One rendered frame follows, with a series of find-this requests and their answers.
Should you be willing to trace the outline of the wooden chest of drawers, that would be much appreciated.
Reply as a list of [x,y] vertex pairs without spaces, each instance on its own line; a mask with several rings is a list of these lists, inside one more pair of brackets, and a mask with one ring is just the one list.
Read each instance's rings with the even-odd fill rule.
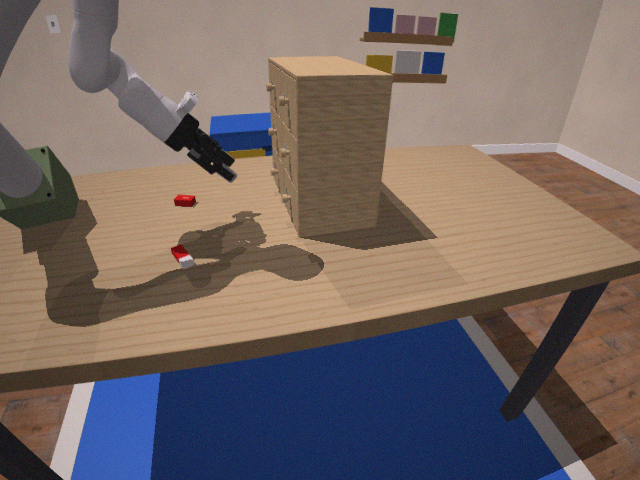
[[[272,60],[271,60],[272,59]],[[296,79],[299,237],[375,227],[393,75],[338,57],[271,57]]]

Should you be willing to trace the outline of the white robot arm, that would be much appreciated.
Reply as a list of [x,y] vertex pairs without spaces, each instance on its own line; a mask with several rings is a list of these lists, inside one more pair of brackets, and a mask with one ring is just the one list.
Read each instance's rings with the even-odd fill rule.
[[[40,1],[0,0],[0,77]],[[165,142],[197,104],[198,96],[187,91],[177,105],[145,82],[120,54],[110,51],[118,26],[118,7],[119,0],[73,0],[68,53],[71,78],[88,93],[109,89],[119,99],[123,112]],[[41,182],[40,166],[0,123],[0,192],[26,197]]]

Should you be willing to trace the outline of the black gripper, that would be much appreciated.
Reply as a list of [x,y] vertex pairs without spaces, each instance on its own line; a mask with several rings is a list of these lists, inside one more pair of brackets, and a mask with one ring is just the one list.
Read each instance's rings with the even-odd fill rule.
[[235,162],[234,158],[221,150],[219,143],[198,127],[199,121],[188,113],[164,143],[176,152],[186,147],[190,150],[187,156],[203,169],[210,174],[217,173],[232,183],[237,178],[237,174],[229,168]]

